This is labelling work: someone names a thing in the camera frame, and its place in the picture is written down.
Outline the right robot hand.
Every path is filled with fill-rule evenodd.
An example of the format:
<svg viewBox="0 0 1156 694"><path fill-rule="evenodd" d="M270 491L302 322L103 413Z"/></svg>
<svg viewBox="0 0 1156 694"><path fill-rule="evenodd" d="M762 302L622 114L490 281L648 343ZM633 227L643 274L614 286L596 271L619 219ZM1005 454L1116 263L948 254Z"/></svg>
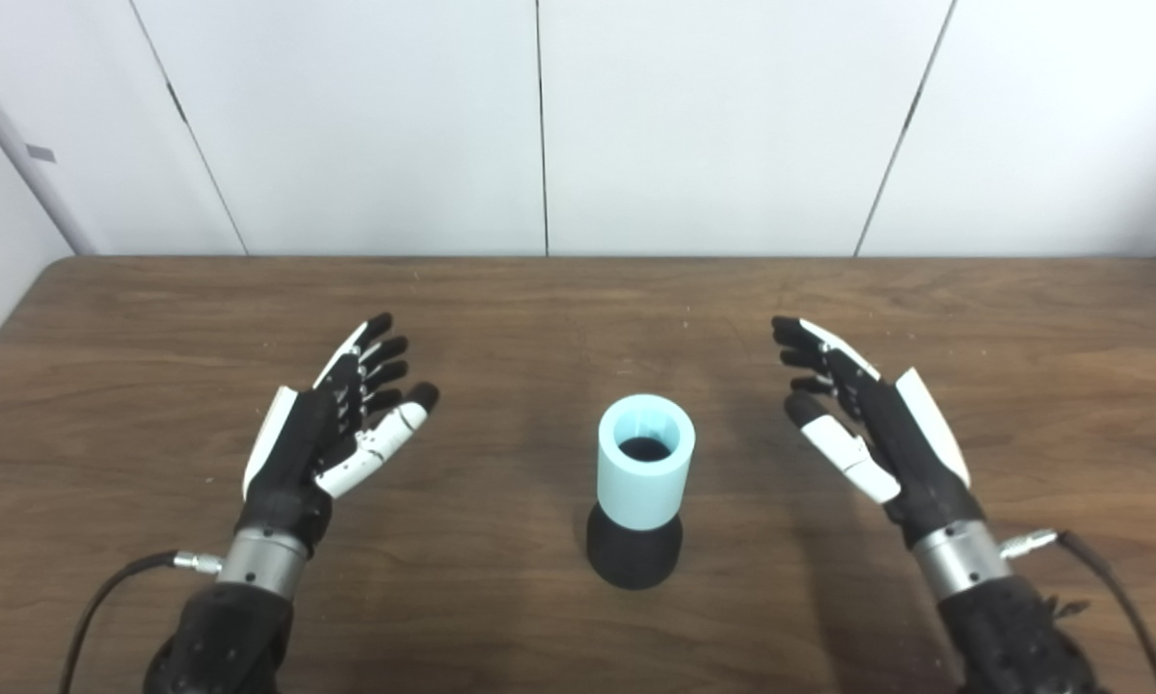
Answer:
<svg viewBox="0 0 1156 694"><path fill-rule="evenodd" d="M891 381L842 337L792 316L771 320L780 361L806 369L784 400L790 422L885 510L905 547L958 522L986 520L951 426L920 372Z"/></svg>

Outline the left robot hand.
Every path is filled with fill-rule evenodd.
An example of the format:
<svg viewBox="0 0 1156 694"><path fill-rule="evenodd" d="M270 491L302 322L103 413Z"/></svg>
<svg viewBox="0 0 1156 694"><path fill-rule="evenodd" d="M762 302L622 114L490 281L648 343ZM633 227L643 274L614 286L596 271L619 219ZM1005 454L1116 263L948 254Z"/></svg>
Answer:
<svg viewBox="0 0 1156 694"><path fill-rule="evenodd" d="M235 530L299 542L312 558L335 502L365 482L417 434L440 401L435 384L409 391L409 338L388 312L339 344L311 387L277 387L244 468Z"/></svg>

